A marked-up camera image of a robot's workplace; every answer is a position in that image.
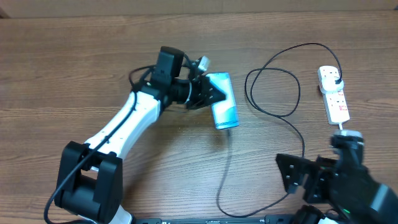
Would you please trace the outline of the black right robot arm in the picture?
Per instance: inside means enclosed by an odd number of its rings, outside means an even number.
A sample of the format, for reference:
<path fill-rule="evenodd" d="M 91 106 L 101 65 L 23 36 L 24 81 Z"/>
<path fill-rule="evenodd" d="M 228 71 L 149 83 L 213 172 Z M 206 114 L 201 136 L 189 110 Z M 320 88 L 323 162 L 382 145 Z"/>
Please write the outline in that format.
<path fill-rule="evenodd" d="M 351 223 L 397 223 L 397 195 L 376 182 L 362 165 L 363 150 L 340 148 L 339 159 L 278 154 L 285 191 L 295 193 L 299 185 L 308 204 L 327 203 Z"/>

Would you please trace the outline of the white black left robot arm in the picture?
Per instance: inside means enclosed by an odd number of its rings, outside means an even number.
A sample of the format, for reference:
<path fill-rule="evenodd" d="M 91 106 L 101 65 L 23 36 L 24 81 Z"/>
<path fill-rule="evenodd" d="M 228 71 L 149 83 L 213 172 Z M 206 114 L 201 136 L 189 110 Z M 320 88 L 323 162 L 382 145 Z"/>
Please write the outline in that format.
<path fill-rule="evenodd" d="M 133 223 L 121 205 L 123 162 L 171 104 L 197 110 L 226 98 L 206 75 L 209 64 L 206 56 L 190 60 L 185 52 L 163 46 L 154 65 L 130 71 L 131 91 L 118 113 L 83 144 L 65 146 L 56 188 L 44 208 L 45 222 L 51 222 L 49 208 L 55 204 L 78 215 L 77 223 Z"/>

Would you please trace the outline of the Samsung Galaxy smartphone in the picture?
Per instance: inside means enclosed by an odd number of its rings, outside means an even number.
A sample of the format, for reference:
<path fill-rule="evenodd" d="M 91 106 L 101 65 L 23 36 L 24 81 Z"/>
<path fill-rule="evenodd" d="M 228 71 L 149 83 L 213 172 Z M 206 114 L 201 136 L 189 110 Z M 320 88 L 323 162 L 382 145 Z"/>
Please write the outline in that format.
<path fill-rule="evenodd" d="M 225 99 L 213 103 L 211 109 L 216 129 L 229 129 L 239 126 L 239 116 L 233 86 L 228 72 L 208 73 L 210 83 L 225 94 Z"/>

